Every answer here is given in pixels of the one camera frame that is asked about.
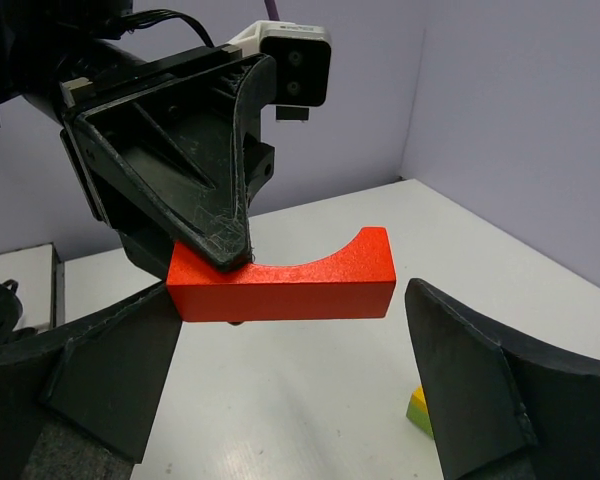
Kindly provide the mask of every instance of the camera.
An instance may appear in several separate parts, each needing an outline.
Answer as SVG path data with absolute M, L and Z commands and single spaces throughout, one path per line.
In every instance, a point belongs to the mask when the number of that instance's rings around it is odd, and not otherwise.
M 322 27 L 257 22 L 229 43 L 243 55 L 264 53 L 276 60 L 276 105 L 319 107 L 327 97 L 331 42 Z

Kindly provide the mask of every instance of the black cable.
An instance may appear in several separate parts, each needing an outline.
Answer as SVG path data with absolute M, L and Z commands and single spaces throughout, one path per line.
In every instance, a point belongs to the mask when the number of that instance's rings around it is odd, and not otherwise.
M 204 26 L 195 18 L 184 13 L 175 12 L 173 10 L 147 10 L 144 12 L 132 13 L 124 15 L 108 22 L 107 28 L 112 28 L 116 33 L 133 32 L 134 30 L 143 30 L 153 27 L 158 23 L 172 18 L 179 18 L 189 25 L 202 39 L 207 47 L 213 48 L 213 40 L 204 28 Z

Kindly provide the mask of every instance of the yellow block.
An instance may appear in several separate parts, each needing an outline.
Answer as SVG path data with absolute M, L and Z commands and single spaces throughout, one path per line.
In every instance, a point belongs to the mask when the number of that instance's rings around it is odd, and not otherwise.
M 424 399 L 424 391 L 422 387 L 418 387 L 409 401 L 407 409 L 407 418 L 413 422 L 423 432 L 433 438 L 433 429 L 431 428 L 431 420 L 429 419 L 429 409 L 427 402 Z

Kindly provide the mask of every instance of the white table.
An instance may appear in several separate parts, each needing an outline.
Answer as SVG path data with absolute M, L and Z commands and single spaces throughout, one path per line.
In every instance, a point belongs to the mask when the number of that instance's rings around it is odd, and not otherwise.
M 134 479 L 441 478 L 433 442 L 405 419 L 419 384 L 403 304 L 412 277 L 600 358 L 600 289 L 416 181 L 255 217 L 256 259 L 322 258 L 366 225 L 387 227 L 392 243 L 388 317 L 184 325 Z M 65 274 L 69 319 L 154 280 L 122 251 L 68 262 Z

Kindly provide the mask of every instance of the red block with curved cutout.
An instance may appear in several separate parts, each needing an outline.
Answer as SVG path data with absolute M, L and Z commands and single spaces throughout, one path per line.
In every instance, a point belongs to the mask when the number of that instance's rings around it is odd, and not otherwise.
M 167 288 L 185 322 L 381 318 L 396 274 L 387 231 L 366 227 L 333 255 L 292 267 L 219 273 L 177 243 Z

